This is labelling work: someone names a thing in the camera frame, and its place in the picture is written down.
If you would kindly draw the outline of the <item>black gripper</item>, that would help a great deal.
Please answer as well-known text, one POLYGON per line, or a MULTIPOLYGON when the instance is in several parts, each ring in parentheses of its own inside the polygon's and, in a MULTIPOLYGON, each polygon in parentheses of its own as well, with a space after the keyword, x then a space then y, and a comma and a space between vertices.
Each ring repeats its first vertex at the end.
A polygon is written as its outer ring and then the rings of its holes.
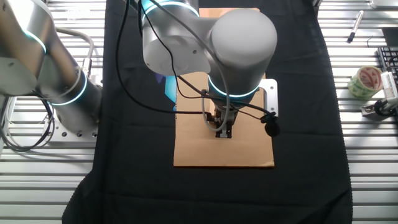
POLYGON ((231 108, 228 115, 226 111, 215 108, 214 121, 218 131, 216 132, 216 138, 232 138, 232 126, 236 120, 238 110, 231 108))

